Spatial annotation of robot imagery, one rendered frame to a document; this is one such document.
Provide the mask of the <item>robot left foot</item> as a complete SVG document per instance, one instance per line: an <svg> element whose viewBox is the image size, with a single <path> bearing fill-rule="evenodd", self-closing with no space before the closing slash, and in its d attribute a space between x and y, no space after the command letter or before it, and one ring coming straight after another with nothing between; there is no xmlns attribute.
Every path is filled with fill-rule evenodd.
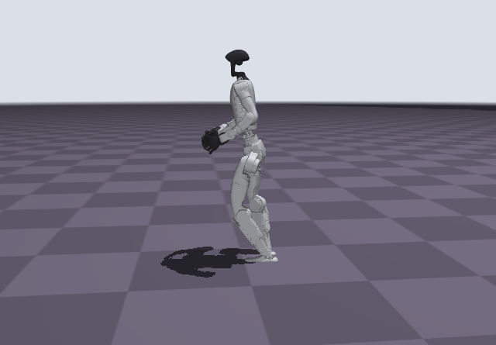
<svg viewBox="0 0 496 345"><path fill-rule="evenodd" d="M271 258L271 257L268 257L268 258ZM268 261L278 261L278 259L276 257L272 257L272 259L268 259L267 257L263 257L262 255L258 256L258 257L247 257L245 258L245 261L249 261L249 262L268 262Z"/></svg>

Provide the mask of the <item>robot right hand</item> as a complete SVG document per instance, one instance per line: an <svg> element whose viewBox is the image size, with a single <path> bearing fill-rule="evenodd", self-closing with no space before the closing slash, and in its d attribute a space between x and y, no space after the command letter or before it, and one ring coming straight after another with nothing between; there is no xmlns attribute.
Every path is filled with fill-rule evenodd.
<svg viewBox="0 0 496 345"><path fill-rule="evenodd" d="M205 131L205 135L202 136L202 141L201 141L202 142L202 146L204 147L205 150L207 150L207 148L205 148L205 145L207 145L207 143L204 144L204 142L207 141L207 140L210 140L210 138L206 138L206 136L212 136L212 137L218 136L218 130L219 129L221 129L221 127L220 126L217 126L214 129L212 129L212 130L209 130L209 131L206 130Z"/></svg>

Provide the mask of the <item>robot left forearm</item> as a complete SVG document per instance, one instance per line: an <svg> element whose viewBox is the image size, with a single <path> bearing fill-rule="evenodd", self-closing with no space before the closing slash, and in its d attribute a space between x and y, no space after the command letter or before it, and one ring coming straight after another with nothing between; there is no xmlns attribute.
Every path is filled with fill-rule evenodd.
<svg viewBox="0 0 496 345"><path fill-rule="evenodd" d="M226 133L223 133L219 136L221 143L224 143L227 140L234 140L240 134L245 133L248 130L248 126L253 122L253 120L253 113L248 112L232 129L227 130Z"/></svg>

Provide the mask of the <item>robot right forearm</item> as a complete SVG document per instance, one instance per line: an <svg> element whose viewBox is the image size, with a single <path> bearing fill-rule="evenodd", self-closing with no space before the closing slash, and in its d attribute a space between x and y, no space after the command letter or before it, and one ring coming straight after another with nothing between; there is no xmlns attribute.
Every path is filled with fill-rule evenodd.
<svg viewBox="0 0 496 345"><path fill-rule="evenodd" d="M218 130L218 135L221 134L221 133L226 133L227 130L229 129L233 129L233 127L236 125L235 123L235 119L233 119L232 121L226 123L226 124L222 124L220 127L221 129Z"/></svg>

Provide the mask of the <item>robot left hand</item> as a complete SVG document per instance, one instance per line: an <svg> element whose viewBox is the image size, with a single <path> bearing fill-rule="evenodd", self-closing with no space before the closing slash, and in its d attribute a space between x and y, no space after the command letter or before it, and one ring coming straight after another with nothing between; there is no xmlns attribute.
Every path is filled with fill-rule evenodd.
<svg viewBox="0 0 496 345"><path fill-rule="evenodd" d="M206 136L206 138L210 138L210 140L207 140L204 142L204 144L208 143L207 145L205 145L205 148L207 148L209 146L209 148L207 149L207 151L209 151L208 153L209 154L212 154L212 152L214 150L217 150L219 148L219 145L223 145L225 143L228 143L229 140L227 140L226 142L224 143L221 143L220 139L219 139L219 136L222 135L223 133L219 134L218 136ZM210 150L212 149L212 150Z"/></svg>

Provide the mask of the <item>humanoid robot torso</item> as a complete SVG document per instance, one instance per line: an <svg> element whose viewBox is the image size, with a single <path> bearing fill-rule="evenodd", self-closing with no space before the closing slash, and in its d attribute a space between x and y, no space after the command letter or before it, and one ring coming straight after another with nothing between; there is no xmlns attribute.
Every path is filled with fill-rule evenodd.
<svg viewBox="0 0 496 345"><path fill-rule="evenodd" d="M245 81L249 86L250 95L256 108L255 92L252 82L250 80L243 80L243 79L241 80L241 77L239 77L237 81L232 84L230 91L230 103L232 106L232 111L236 124L238 124L238 122L247 113L247 111L242 107L239 97L236 96L236 93L234 91L234 86L243 81ZM259 160L261 162L266 156L266 151L263 142L261 140L258 140L258 137L255 133L252 133L251 131L252 129L257 129L257 124L254 126L248 126L249 131L246 132L246 135L243 135L243 142L245 144L243 147L243 153L244 156L246 156L246 155L250 155L251 151L253 151L259 155Z"/></svg>

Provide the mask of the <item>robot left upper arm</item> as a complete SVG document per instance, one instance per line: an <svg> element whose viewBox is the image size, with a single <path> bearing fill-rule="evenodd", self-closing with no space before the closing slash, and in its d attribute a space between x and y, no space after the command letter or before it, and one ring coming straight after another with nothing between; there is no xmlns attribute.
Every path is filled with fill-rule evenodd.
<svg viewBox="0 0 496 345"><path fill-rule="evenodd" d="M251 112L254 115L254 120L250 124L250 126L256 125L258 122L258 114L251 98L248 84L245 81L240 82L234 86L234 91L236 93L236 96L239 97L242 107L247 111L247 113Z"/></svg>

